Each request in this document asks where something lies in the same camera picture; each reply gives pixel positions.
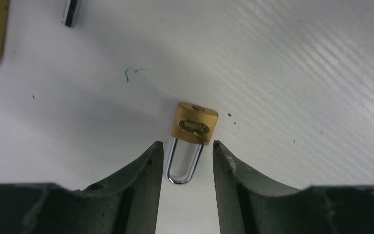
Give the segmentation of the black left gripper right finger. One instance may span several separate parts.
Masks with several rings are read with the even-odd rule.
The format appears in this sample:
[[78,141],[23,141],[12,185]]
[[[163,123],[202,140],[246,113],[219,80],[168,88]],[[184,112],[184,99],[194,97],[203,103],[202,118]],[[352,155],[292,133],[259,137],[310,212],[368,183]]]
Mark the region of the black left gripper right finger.
[[374,234],[374,185],[310,186],[275,181],[213,144],[223,234]]

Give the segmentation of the small brass padlock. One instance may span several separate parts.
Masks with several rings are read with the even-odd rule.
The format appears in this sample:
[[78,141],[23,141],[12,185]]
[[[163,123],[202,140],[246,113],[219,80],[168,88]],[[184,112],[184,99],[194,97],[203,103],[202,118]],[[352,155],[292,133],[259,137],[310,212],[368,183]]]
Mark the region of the small brass padlock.
[[[171,130],[172,143],[164,169],[166,179],[174,185],[188,184],[197,167],[204,146],[209,145],[214,133],[219,114],[217,111],[188,102],[179,102]],[[188,174],[183,179],[175,179],[171,175],[171,166],[178,141],[198,146]]]

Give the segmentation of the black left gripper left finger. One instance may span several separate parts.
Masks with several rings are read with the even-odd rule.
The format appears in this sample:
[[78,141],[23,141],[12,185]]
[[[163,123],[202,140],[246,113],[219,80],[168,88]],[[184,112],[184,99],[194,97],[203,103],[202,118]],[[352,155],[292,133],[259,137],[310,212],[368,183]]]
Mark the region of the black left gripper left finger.
[[153,234],[163,144],[84,190],[54,183],[0,184],[0,234]]

